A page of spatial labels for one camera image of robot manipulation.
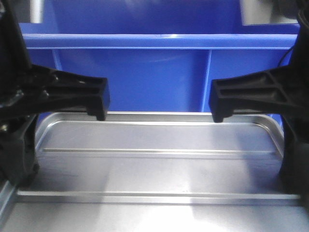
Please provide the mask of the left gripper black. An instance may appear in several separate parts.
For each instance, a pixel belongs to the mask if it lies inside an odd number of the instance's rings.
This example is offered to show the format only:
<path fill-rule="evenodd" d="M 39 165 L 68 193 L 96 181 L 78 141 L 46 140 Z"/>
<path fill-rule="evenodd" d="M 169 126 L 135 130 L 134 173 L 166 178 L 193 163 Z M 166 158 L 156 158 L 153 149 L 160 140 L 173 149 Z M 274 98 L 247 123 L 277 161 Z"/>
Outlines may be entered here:
<path fill-rule="evenodd" d="M 0 134 L 26 131 L 38 114 L 86 112 L 106 119 L 107 78 L 95 78 L 32 64 L 8 0 L 0 2 Z"/>

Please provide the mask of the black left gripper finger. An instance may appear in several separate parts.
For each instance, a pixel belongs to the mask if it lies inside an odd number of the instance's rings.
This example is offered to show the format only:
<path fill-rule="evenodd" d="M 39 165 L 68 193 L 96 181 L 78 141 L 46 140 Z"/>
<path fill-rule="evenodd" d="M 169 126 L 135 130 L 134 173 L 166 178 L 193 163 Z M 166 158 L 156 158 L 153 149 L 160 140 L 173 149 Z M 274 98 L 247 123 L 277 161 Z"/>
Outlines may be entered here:
<path fill-rule="evenodd" d="M 297 113 L 281 116 L 284 154 L 280 178 L 288 193 L 309 192 L 309 120 Z"/>

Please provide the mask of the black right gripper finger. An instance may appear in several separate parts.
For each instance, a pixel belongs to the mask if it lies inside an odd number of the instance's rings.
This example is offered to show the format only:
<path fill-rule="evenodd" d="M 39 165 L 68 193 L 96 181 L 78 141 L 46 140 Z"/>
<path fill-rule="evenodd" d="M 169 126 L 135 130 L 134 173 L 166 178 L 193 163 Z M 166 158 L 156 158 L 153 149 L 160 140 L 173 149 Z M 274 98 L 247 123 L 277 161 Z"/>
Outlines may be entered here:
<path fill-rule="evenodd" d="M 0 174 L 14 186 L 28 185 L 39 170 L 36 114 L 0 122 Z"/>

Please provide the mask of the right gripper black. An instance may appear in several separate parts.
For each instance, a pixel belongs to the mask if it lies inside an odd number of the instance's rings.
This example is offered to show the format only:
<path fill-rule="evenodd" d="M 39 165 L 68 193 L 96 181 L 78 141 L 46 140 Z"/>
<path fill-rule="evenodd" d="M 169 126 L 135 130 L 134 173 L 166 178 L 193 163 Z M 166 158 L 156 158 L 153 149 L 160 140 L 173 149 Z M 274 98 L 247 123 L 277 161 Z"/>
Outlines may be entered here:
<path fill-rule="evenodd" d="M 215 123 L 235 114 L 278 114 L 295 137 L 309 141 L 309 73 L 283 66 L 211 82 Z"/>

